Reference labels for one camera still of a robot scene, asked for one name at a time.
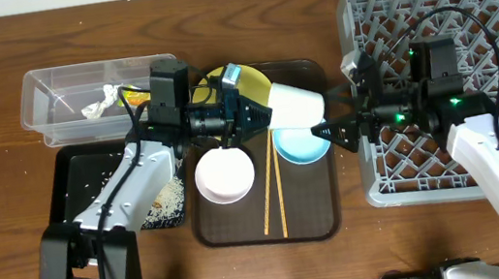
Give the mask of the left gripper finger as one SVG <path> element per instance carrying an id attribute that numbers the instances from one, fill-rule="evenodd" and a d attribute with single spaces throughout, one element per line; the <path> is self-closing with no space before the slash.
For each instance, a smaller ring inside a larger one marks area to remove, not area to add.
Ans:
<path id="1" fill-rule="evenodd" d="M 237 126 L 234 125 L 231 128 L 231 137 L 229 138 L 231 147 L 238 147 L 247 140 L 250 140 L 254 136 L 257 136 L 261 133 L 267 131 L 269 124 L 259 123 L 256 126 L 253 125 L 245 125 L 245 126 Z"/>
<path id="2" fill-rule="evenodd" d="M 256 103 L 254 100 L 248 97 L 240 97 L 240 112 L 241 118 L 243 118 L 243 124 L 246 127 L 259 127 L 269 125 L 271 120 L 271 115 L 273 112 L 272 108 L 264 106 L 262 104 Z"/>

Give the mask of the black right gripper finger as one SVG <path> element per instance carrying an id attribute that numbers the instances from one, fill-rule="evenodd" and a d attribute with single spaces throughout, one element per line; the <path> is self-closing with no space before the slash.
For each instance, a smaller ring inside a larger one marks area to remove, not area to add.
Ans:
<path id="1" fill-rule="evenodd" d="M 357 153 L 359 151 L 360 131 L 359 124 L 353 114 L 335 117 L 311 127 L 311 134 L 335 145 Z"/>
<path id="2" fill-rule="evenodd" d="M 326 109 L 341 106 L 353 108 L 355 105 L 355 99 L 352 97 L 352 86 L 353 85 L 350 82 L 346 82 L 334 86 L 324 92 L 323 100 L 325 100 Z"/>

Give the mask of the yellow plate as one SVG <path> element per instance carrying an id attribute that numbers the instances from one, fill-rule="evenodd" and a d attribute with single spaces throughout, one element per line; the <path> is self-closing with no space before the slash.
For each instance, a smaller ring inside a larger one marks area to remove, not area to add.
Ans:
<path id="1" fill-rule="evenodd" d="M 210 91 L 210 88 L 205 87 L 205 79 L 202 79 L 199 86 L 194 89 L 192 102 L 199 103 L 205 99 Z M 269 93 L 272 83 L 256 68 L 242 65 L 240 80 L 238 82 L 238 92 L 241 96 L 249 98 L 263 106 L 268 105 Z"/>

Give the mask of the white bowl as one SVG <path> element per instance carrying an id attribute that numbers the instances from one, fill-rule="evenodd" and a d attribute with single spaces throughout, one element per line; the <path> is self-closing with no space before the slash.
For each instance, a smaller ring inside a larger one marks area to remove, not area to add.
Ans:
<path id="1" fill-rule="evenodd" d="M 208 201 L 230 204 L 245 197 L 255 180 L 250 156 L 238 148 L 206 151 L 195 168 L 195 184 Z"/>

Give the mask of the white cup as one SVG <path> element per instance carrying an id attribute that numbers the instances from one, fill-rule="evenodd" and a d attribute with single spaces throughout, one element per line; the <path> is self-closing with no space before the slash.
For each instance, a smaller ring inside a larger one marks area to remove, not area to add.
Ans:
<path id="1" fill-rule="evenodd" d="M 308 129 L 320 124 L 325 116 L 323 95 L 314 91 L 273 83 L 268 97 L 271 130 Z"/>

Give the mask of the light blue bowl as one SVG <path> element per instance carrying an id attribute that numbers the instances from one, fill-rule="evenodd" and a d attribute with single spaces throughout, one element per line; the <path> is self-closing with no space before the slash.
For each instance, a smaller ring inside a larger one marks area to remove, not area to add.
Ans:
<path id="1" fill-rule="evenodd" d="M 308 165 L 322 159 L 331 142 L 312 135 L 311 129 L 280 129 L 274 131 L 276 152 L 288 162 Z"/>

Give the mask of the green snack wrapper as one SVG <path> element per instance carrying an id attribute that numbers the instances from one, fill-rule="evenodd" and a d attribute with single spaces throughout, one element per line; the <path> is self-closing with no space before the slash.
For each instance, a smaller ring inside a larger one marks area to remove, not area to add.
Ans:
<path id="1" fill-rule="evenodd" d="M 142 103 L 146 101 L 150 101 L 150 91 L 147 89 L 140 89 L 134 85 L 118 87 L 117 90 L 112 91 L 114 95 L 114 100 L 117 101 L 116 105 L 123 108 L 124 103 L 123 100 L 120 99 L 120 96 L 123 96 L 124 100 L 127 101 L 127 104 L 131 108 L 136 108 Z"/>

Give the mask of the white tissue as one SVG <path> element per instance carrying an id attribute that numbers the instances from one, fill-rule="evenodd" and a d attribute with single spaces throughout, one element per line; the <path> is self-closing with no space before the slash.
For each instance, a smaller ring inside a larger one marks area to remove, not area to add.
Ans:
<path id="1" fill-rule="evenodd" d="M 81 110 L 81 115 L 85 118 L 99 119 L 103 116 L 106 110 L 118 109 L 122 106 L 122 101 L 119 99 L 118 88 L 119 84 L 104 84 L 102 88 L 103 97 L 96 103 L 92 103 Z"/>

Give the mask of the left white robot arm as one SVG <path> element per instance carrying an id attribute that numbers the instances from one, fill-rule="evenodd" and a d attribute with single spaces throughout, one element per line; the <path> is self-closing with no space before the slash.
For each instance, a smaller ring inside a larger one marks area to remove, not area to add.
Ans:
<path id="1" fill-rule="evenodd" d="M 140 227 L 149 206 L 175 175 L 194 140 L 221 138 L 223 147 L 271 129 L 313 129 L 328 94 L 273 84 L 261 104 L 224 89 L 211 103 L 162 105 L 132 112 L 120 165 L 97 197 L 71 222 L 52 221 L 40 242 L 40 279 L 141 279 Z"/>

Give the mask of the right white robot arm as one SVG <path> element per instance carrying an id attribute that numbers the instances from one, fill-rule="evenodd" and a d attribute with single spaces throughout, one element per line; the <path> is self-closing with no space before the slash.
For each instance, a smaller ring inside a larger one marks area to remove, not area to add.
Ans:
<path id="1" fill-rule="evenodd" d="M 416 125 L 469 172 L 499 215 L 499 110 L 483 92 L 467 93 L 457 69 L 454 41 L 412 42 L 411 81 L 385 90 L 377 62 L 349 54 L 344 74 L 352 84 L 349 115 L 313 128 L 312 134 L 356 152 L 388 126 Z M 499 266 L 463 258 L 436 267 L 422 279 L 499 279 Z"/>

